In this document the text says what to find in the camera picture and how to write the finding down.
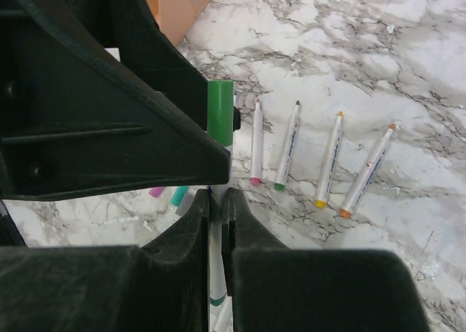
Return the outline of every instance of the green marker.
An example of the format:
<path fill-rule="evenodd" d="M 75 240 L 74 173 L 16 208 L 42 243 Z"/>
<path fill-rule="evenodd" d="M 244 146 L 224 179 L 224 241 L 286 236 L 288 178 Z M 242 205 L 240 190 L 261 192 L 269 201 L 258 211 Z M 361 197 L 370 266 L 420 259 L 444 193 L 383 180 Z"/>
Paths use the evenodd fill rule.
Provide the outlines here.
<path fill-rule="evenodd" d="M 207 134 L 230 153 L 233 147 L 234 82 L 209 81 L 207 107 Z M 232 179 L 224 185 L 211 185 L 213 214 L 210 223 L 210 303 L 217 307 L 226 297 L 224 261 L 221 257 L 221 204 L 226 191 L 232 187 Z"/>
<path fill-rule="evenodd" d="M 170 200 L 170 203 L 176 207 L 178 207 L 183 199 L 185 193 L 188 191 L 188 186 L 179 186 L 176 188 L 175 193 Z"/>
<path fill-rule="evenodd" d="M 293 116 L 288 126 L 285 142 L 283 143 L 282 155 L 277 169 L 277 176 L 275 177 L 274 189 L 277 191 L 285 190 L 286 180 L 288 178 L 288 171 L 290 170 L 291 157 L 293 156 L 294 146 L 296 145 L 296 136 L 298 135 L 299 128 L 299 100 L 296 101 L 294 106 Z"/>

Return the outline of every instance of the white debris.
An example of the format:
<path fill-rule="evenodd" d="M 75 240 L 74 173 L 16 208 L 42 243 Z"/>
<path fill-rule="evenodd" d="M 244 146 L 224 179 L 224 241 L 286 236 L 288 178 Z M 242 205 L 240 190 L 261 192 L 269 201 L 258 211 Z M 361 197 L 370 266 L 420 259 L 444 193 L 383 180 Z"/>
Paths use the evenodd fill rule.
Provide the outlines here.
<path fill-rule="evenodd" d="M 396 119 L 394 122 L 393 122 L 396 126 L 396 130 L 400 130 L 401 129 L 401 121 L 399 119 Z"/>
<path fill-rule="evenodd" d="M 425 275 L 429 276 L 432 280 L 435 280 L 435 276 L 442 269 L 442 264 L 440 264 L 435 256 L 430 256 L 422 265 L 420 269 Z"/>
<path fill-rule="evenodd" d="M 387 26 L 387 31 L 391 35 L 393 31 L 395 31 L 395 26 L 393 24 L 390 24 Z"/>
<path fill-rule="evenodd" d="M 117 219 L 111 219 L 109 221 L 103 221 L 102 223 L 92 223 L 89 224 L 90 228 L 93 228 L 95 226 L 100 226 L 100 225 L 112 225 L 112 224 L 117 224 L 117 223 L 129 223 L 131 221 L 137 221 L 139 217 L 133 216 L 133 217 L 126 217 L 126 218 L 117 218 Z"/>
<path fill-rule="evenodd" d="M 384 189 L 384 190 L 390 190 L 390 189 L 395 190 L 396 191 L 396 196 L 395 197 L 400 196 L 400 190 L 401 189 L 398 188 L 397 186 L 394 186 L 392 188 L 390 188 L 389 186 L 384 186 L 384 187 L 382 187 L 382 189 Z"/>
<path fill-rule="evenodd" d="M 144 221 L 143 226 L 148 229 L 150 232 L 152 232 L 151 227 L 147 224 L 147 221 Z"/>

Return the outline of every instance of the pink marker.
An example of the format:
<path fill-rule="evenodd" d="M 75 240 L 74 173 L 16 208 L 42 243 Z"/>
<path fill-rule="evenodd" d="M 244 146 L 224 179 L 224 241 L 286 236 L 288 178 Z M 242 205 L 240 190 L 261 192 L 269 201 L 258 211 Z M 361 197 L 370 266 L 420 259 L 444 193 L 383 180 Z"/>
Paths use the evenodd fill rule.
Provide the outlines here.
<path fill-rule="evenodd" d="M 262 179 L 262 116 L 261 101 L 256 99 L 256 110 L 254 111 L 253 121 L 253 142 L 251 145 L 251 158 L 250 158 L 250 182 L 257 186 Z"/>
<path fill-rule="evenodd" d="M 152 197 L 159 197 L 162 191 L 165 189 L 164 186 L 157 186 L 155 188 L 152 188 L 151 191 L 149 191 L 149 195 Z"/>

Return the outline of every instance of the teal marker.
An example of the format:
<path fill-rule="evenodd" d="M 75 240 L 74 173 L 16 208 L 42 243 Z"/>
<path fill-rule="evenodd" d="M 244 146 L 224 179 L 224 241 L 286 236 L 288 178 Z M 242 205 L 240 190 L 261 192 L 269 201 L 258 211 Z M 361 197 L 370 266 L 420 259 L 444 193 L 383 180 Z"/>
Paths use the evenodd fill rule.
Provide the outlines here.
<path fill-rule="evenodd" d="M 175 193 L 170 200 L 170 203 L 176 207 L 178 207 L 183 199 L 185 193 L 188 191 L 188 186 L 179 186 L 176 188 Z"/>
<path fill-rule="evenodd" d="M 234 82 L 210 81 L 208 85 L 207 134 L 230 153 L 233 147 Z M 213 214 L 210 220 L 210 303 L 217 307 L 226 297 L 224 261 L 221 257 L 221 204 L 232 179 L 224 185 L 211 185 Z"/>

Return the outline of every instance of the marble surface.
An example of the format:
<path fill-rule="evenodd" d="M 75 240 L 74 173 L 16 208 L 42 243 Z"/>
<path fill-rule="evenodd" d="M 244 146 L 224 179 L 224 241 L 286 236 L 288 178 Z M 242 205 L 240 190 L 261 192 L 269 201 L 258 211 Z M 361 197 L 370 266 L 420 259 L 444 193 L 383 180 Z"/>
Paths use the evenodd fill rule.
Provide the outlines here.
<path fill-rule="evenodd" d="M 292 248 L 399 255 L 433 331 L 466 330 L 466 0 L 213 0 L 180 45 L 210 79 L 237 81 L 243 126 L 234 176 L 257 218 Z M 248 180 L 254 100 L 264 110 L 264 179 Z M 285 192 L 273 190 L 293 103 L 301 129 Z M 344 143 L 329 207 L 313 196 L 338 111 Z M 375 140 L 399 120 L 353 219 L 336 214 Z M 143 245 L 177 216 L 147 190 L 8 202 L 30 246 Z"/>

